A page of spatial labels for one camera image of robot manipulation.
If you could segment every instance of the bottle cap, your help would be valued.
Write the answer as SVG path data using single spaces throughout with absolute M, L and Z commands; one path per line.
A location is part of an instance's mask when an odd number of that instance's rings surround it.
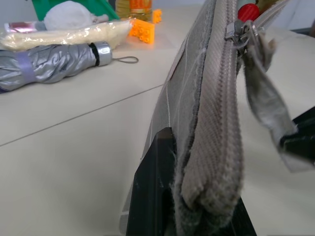
M 252 3 L 245 4 L 240 8 L 237 16 L 238 19 L 243 22 L 246 22 L 248 20 L 254 21 L 259 16 L 259 8 L 257 5 Z

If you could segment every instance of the orange toy block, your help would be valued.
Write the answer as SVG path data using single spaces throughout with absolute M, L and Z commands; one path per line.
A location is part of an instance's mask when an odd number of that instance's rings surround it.
M 160 23 L 162 21 L 162 10 L 161 9 L 156 9 L 153 11 L 152 14 L 152 22 L 154 24 Z
M 154 43 L 154 24 L 135 19 L 130 36 L 138 37 L 145 43 Z

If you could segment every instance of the cooking oil bottle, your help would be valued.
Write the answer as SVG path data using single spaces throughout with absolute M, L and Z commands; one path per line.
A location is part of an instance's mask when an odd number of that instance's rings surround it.
M 116 13 L 120 18 L 128 18 L 130 16 L 129 0 L 116 0 Z
M 120 18 L 152 19 L 152 0 L 116 0 L 116 13 Z

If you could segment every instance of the white table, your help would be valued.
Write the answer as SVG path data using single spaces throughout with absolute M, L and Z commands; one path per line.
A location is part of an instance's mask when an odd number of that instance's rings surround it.
M 199 8 L 164 10 L 154 46 L 132 39 L 117 48 L 114 56 L 137 56 L 136 65 L 1 95 L 1 236 L 118 235 L 160 86 Z M 268 32 L 282 40 L 269 74 L 295 117 L 315 104 L 315 40 Z M 315 172 L 287 171 L 249 111 L 242 75 L 238 99 L 242 197 L 258 236 L 315 234 Z

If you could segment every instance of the silver umbrella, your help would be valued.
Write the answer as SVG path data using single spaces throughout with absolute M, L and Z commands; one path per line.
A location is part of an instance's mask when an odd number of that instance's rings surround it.
M 126 58 L 133 58 L 135 61 L 122 61 Z M 39 46 L 17 53 L 0 50 L 0 93 L 30 83 L 55 83 L 89 67 L 107 65 L 112 60 L 112 51 L 106 42 Z M 115 60 L 138 62 L 135 57 Z

